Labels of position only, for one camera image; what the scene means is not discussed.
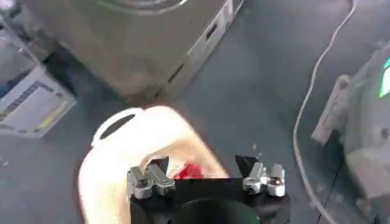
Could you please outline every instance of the white plastic jug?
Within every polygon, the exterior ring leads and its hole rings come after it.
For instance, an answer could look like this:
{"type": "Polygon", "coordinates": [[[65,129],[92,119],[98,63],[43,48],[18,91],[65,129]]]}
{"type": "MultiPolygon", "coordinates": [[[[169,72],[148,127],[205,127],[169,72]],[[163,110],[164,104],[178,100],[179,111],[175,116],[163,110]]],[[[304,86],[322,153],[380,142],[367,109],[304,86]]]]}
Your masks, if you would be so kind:
{"type": "Polygon", "coordinates": [[[169,107],[121,111],[98,128],[91,146],[79,172],[80,200],[86,220],[90,223],[120,223],[120,220],[128,220],[126,173],[132,166],[141,165],[145,168],[154,158],[169,156],[170,176],[177,173],[186,162],[191,162],[201,166],[205,173],[228,177],[192,127],[169,107]],[[134,117],[101,139],[112,124],[127,116],[134,117]],[[120,208],[112,206],[117,205],[118,200],[122,200],[120,208]]]}

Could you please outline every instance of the gray floor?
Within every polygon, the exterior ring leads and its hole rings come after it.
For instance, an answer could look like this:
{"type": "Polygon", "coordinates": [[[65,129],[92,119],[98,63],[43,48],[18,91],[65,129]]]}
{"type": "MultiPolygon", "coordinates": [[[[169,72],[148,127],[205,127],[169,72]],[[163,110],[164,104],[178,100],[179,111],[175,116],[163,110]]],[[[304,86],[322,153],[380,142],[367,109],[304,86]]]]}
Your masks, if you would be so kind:
{"type": "MultiPolygon", "coordinates": [[[[390,39],[390,2],[358,2],[356,14],[319,70],[320,84],[299,132],[312,185],[340,223],[363,222],[355,207],[355,189],[336,138],[321,147],[310,133],[337,76],[356,73],[390,39]]],[[[326,223],[303,191],[291,131],[313,65],[348,9],[346,0],[247,0],[208,63],[173,103],[232,175],[238,175],[237,153],[260,153],[267,165],[286,167],[291,223],[326,223]]],[[[0,137],[2,223],[81,223],[75,206],[76,167],[98,125],[125,108],[83,67],[53,64],[69,76],[78,104],[39,141],[0,137]]]]}

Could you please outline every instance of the vent slot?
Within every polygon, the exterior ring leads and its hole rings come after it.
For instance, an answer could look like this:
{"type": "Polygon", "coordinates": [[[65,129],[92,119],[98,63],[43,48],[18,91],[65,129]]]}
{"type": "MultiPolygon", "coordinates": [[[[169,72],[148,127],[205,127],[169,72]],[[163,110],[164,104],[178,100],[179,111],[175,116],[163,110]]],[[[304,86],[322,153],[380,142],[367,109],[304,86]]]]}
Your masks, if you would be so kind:
{"type": "Polygon", "coordinates": [[[213,33],[215,32],[217,27],[218,27],[218,25],[217,25],[217,23],[215,23],[214,26],[212,28],[210,28],[210,30],[208,30],[208,32],[206,34],[206,40],[208,40],[213,35],[213,33]]]}
{"type": "Polygon", "coordinates": [[[47,85],[45,85],[45,84],[43,84],[43,83],[41,83],[41,82],[37,82],[36,84],[37,84],[39,87],[42,87],[43,89],[49,91],[50,93],[53,93],[53,92],[54,92],[54,89],[53,89],[53,88],[51,88],[51,87],[49,87],[49,86],[47,86],[47,85]]]}
{"type": "Polygon", "coordinates": [[[25,92],[22,93],[16,100],[14,100],[6,109],[3,114],[5,114],[5,117],[2,117],[2,119],[5,119],[8,114],[16,110],[35,90],[37,90],[39,87],[38,83],[34,83],[28,89],[25,90],[25,92]]]}
{"type": "Polygon", "coordinates": [[[179,67],[177,67],[177,69],[175,70],[175,72],[173,72],[172,76],[168,79],[168,83],[170,83],[171,81],[173,81],[177,74],[183,69],[184,67],[184,64],[181,64],[179,67]]]}

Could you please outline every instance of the metal bracket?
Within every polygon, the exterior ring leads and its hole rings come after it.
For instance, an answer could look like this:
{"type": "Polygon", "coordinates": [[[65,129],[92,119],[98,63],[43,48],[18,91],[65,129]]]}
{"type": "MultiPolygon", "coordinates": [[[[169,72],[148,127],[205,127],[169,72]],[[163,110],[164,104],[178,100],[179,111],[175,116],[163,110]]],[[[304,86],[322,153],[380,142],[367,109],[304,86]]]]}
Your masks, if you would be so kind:
{"type": "Polygon", "coordinates": [[[131,167],[127,173],[127,190],[129,196],[133,196],[137,199],[145,199],[152,196],[153,193],[153,181],[144,176],[141,169],[131,167]]]}
{"type": "Polygon", "coordinates": [[[267,168],[265,168],[263,163],[256,162],[249,176],[243,179],[243,191],[250,195],[259,194],[261,192],[261,185],[266,184],[268,181],[266,171],[267,168]]]}
{"type": "Polygon", "coordinates": [[[175,181],[169,179],[156,164],[147,167],[146,175],[153,180],[158,194],[172,196],[175,191],[175,181]]]}
{"type": "Polygon", "coordinates": [[[286,193],[285,170],[280,164],[274,164],[267,183],[268,193],[271,196],[282,197],[286,193]]]}

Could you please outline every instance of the white cable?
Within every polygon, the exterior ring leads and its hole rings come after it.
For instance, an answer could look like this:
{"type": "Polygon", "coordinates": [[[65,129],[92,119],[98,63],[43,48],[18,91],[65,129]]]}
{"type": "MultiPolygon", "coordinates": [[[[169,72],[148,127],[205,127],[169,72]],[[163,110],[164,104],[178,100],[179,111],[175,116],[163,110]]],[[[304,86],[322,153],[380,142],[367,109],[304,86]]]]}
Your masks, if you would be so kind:
{"type": "Polygon", "coordinates": [[[337,29],[333,32],[333,34],[331,36],[332,38],[330,39],[330,42],[329,42],[327,48],[321,54],[321,56],[318,58],[318,61],[316,62],[316,65],[313,68],[313,73],[311,74],[310,86],[309,86],[309,89],[308,89],[308,91],[306,93],[305,99],[303,100],[303,102],[302,102],[302,104],[300,106],[299,113],[298,113],[298,116],[297,116],[297,120],[296,120],[295,126],[294,126],[294,131],[293,131],[293,134],[292,134],[293,135],[292,136],[292,144],[293,144],[293,147],[294,147],[294,154],[295,154],[295,157],[296,157],[296,161],[297,161],[297,164],[298,164],[300,175],[302,177],[303,185],[305,186],[306,193],[310,197],[310,200],[311,200],[312,204],[318,209],[318,211],[321,213],[321,215],[323,215],[327,219],[327,221],[329,223],[331,223],[331,224],[337,224],[337,223],[333,219],[333,217],[325,210],[325,208],[323,207],[321,202],[315,196],[315,194],[313,192],[313,188],[310,186],[309,179],[308,179],[307,174],[306,174],[306,170],[305,170],[305,168],[303,166],[302,156],[300,155],[300,150],[299,150],[299,145],[298,145],[298,140],[297,140],[297,132],[298,132],[298,127],[299,127],[299,123],[300,123],[300,118],[302,117],[303,111],[304,111],[304,109],[306,107],[308,99],[309,99],[309,97],[311,95],[311,92],[313,90],[314,82],[315,82],[315,79],[316,79],[316,76],[317,76],[318,67],[321,64],[321,62],[323,61],[323,59],[326,56],[326,54],[328,53],[328,51],[332,48],[333,43],[335,42],[335,39],[336,39],[336,36],[337,36],[338,32],[347,23],[347,21],[350,19],[350,17],[355,12],[356,0],[351,0],[351,1],[352,1],[352,6],[351,6],[351,9],[350,9],[350,12],[346,16],[346,18],[341,22],[341,24],[337,27],[337,29]]]}

